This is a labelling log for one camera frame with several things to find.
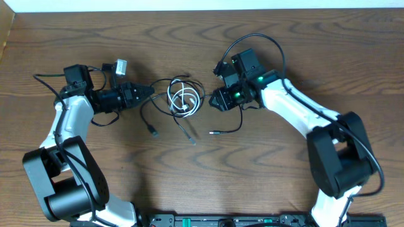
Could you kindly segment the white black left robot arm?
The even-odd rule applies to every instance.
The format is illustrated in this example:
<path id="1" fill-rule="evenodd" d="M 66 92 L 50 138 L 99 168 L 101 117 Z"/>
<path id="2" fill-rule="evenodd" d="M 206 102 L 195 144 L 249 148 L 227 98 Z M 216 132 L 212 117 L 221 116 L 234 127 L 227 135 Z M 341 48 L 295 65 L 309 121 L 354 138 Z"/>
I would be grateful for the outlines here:
<path id="1" fill-rule="evenodd" d="M 137 107 L 154 94 L 151 86 L 118 83 L 126 63 L 104 64 L 100 71 L 110 89 L 95 89 L 95 68 L 76 64 L 64 68 L 67 85 L 56 93 L 56 116 L 40 147 L 24 155 L 22 163 L 43 214 L 49 221 L 70 226 L 149 226 L 132 202 L 109 192 L 104 174 L 87 148 L 88 126 L 99 113 Z"/>

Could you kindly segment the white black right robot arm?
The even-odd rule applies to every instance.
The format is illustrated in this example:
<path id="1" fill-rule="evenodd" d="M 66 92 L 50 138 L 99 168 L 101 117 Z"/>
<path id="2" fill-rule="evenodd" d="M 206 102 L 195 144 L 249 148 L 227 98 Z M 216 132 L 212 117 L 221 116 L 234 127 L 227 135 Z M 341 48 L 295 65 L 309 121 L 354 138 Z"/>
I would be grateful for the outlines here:
<path id="1" fill-rule="evenodd" d="M 340 114 L 296 90 L 280 72 L 267 70 L 253 49 L 220 60 L 213 70 L 224 86 L 216 89 L 211 107 L 228 111 L 257 102 L 275 112 L 306 139 L 312 177 L 319 188 L 311 210 L 316 226 L 341 226 L 369 177 L 379 171 L 361 118 Z"/>

